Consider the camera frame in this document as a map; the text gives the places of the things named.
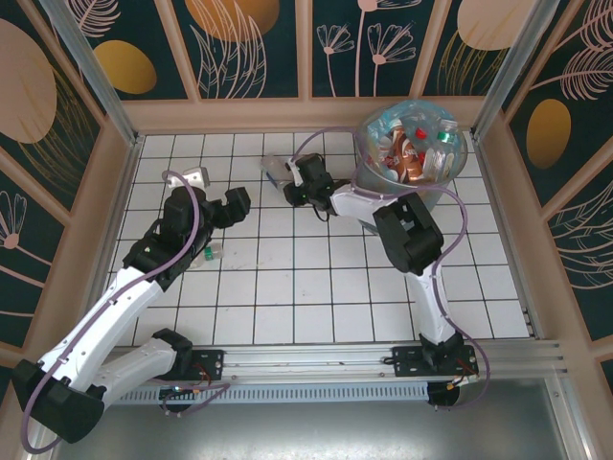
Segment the clear bottle blue label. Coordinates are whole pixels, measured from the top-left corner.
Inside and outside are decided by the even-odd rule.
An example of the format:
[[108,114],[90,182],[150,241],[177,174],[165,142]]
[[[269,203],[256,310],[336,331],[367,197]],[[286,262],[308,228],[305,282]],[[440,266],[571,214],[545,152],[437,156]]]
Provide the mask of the clear bottle blue label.
[[288,184],[294,183],[293,174],[287,166],[286,159],[276,155],[265,155],[261,159],[261,169],[265,178],[280,192]]

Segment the clear bottle green cap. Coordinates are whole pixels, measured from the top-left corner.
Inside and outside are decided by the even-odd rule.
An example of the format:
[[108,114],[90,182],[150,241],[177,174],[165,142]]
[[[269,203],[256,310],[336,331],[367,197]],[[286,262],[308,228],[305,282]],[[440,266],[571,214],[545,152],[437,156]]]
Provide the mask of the clear bottle green cap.
[[190,269],[196,269],[207,262],[221,260],[223,258],[223,245],[213,242],[206,245],[192,260]]

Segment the clear bottle green label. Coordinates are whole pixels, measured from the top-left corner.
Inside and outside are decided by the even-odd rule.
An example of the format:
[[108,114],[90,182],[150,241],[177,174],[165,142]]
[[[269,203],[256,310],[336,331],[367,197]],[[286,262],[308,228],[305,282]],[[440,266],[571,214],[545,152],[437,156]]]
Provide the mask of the clear bottle green label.
[[435,125],[432,145],[439,147],[458,147],[461,145],[458,122],[453,119],[440,118]]

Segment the aluminium frame post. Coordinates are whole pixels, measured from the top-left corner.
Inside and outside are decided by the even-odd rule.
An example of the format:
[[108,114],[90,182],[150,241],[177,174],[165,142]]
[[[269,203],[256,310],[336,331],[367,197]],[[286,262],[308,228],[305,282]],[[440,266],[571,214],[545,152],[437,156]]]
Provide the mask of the aluminium frame post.
[[50,21],[56,26],[71,56],[102,103],[121,136],[133,147],[138,134],[130,122],[122,102],[110,84],[86,37],[81,33],[64,0],[39,0]]
[[506,54],[470,129],[471,139],[476,145],[479,145],[488,133],[503,102],[555,16],[558,4],[559,0],[535,1],[516,40]]

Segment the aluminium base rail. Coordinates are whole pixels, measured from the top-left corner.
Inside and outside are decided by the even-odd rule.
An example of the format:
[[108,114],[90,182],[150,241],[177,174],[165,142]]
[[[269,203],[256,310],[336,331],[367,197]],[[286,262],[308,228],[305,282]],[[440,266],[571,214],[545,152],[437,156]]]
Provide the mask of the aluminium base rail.
[[[564,376],[569,367],[560,345],[552,340],[480,340],[487,358],[477,358],[479,375],[489,363],[494,379]],[[393,380],[394,367],[384,359],[393,342],[315,345],[221,346],[224,380],[237,384],[315,383]]]

